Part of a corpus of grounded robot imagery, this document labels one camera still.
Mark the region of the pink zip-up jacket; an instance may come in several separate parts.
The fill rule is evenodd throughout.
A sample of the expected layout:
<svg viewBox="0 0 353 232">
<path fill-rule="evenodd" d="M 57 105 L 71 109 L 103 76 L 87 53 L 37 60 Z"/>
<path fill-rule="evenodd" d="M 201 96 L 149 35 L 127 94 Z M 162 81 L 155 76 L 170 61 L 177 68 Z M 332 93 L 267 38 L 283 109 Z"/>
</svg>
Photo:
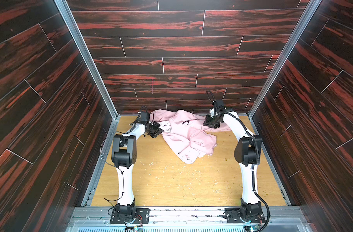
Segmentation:
<svg viewBox="0 0 353 232">
<path fill-rule="evenodd" d="M 171 150 L 186 164 L 197 158 L 212 155 L 217 146 L 217 137 L 210 132 L 230 131 L 225 123 L 213 129 L 204 126 L 205 117 L 184 110 L 171 112 L 155 110 L 152 119 L 160 124 L 162 136 Z"/>
</svg>

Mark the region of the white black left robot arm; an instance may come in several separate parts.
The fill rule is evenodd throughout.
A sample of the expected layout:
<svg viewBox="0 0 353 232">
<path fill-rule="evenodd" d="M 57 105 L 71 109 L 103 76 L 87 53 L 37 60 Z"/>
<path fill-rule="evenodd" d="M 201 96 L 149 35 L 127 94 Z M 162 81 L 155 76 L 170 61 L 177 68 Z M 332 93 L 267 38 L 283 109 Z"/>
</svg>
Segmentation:
<svg viewBox="0 0 353 232">
<path fill-rule="evenodd" d="M 157 122 L 133 123 L 132 128 L 114 135 L 111 160 L 117 170 L 119 196 L 114 213 L 132 220 L 136 217 L 135 196 L 133 193 L 133 169 L 137 161 L 137 139 L 142 135 L 156 137 L 163 130 Z"/>
</svg>

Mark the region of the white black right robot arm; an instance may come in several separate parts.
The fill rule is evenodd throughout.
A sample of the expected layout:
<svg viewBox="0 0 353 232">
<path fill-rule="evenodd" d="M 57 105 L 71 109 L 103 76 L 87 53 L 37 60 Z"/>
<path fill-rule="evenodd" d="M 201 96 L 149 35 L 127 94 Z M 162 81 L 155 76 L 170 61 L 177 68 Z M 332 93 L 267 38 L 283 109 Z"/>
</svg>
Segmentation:
<svg viewBox="0 0 353 232">
<path fill-rule="evenodd" d="M 235 111 L 226 108 L 211 109 L 206 115 L 204 125 L 217 129 L 225 123 L 237 139 L 233 156 L 238 162 L 242 177 L 241 206 L 238 210 L 240 219 L 245 223 L 254 223 L 259 231 L 269 222 L 270 210 L 266 201 L 258 194 L 257 168 L 261 163 L 261 143 L 259 135 L 252 133 Z"/>
</svg>

